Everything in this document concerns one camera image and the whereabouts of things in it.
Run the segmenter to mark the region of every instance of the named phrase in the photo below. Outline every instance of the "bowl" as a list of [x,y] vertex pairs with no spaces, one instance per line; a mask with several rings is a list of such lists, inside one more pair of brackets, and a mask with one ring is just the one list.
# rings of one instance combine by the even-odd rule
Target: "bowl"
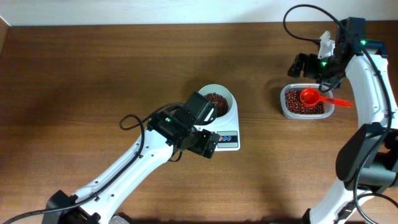
[[[316,83],[296,83],[296,84],[289,84],[289,85],[285,86],[285,88],[280,93],[280,103],[282,105],[282,111],[283,111],[284,116],[287,119],[323,119],[323,118],[329,117],[335,110],[335,106],[331,105],[329,103],[325,103],[325,113],[323,113],[323,114],[296,114],[296,113],[290,112],[286,107],[285,92],[287,92],[289,90],[302,91],[305,88],[318,89],[318,87],[319,87],[319,84],[316,84]],[[326,90],[327,88],[328,87],[326,87],[326,86],[322,86],[322,90]],[[321,95],[326,96],[326,97],[333,97],[331,90],[326,93],[321,93]]]

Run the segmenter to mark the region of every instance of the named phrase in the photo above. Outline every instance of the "red scoop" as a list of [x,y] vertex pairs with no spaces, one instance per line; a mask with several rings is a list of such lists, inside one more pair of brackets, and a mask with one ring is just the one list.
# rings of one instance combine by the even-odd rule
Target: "red scoop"
[[306,88],[300,93],[300,101],[304,106],[313,107],[319,101],[330,103],[336,106],[352,107],[353,104],[346,100],[324,97],[316,89]]

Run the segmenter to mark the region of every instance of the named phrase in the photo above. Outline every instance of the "wooden tabletop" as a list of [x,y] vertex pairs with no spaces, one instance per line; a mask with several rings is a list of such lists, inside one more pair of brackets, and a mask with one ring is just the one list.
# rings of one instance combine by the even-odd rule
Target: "wooden tabletop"
[[[370,22],[389,52],[398,97],[398,22]],[[292,22],[317,38],[331,22]],[[226,222],[300,218],[335,181],[338,151],[358,128],[356,108],[323,120],[289,120],[280,91],[299,53],[317,46],[281,23],[11,27],[0,57],[0,222],[41,209],[57,190],[72,194],[138,138],[119,120],[141,118],[217,83],[238,102],[241,148],[205,159],[186,152],[153,171],[118,209],[133,218]],[[336,97],[354,101],[348,80]],[[398,199],[398,191],[387,195]],[[372,199],[364,211],[395,223],[397,210]],[[356,213],[351,220],[362,220]],[[39,223],[41,217],[20,223]]]

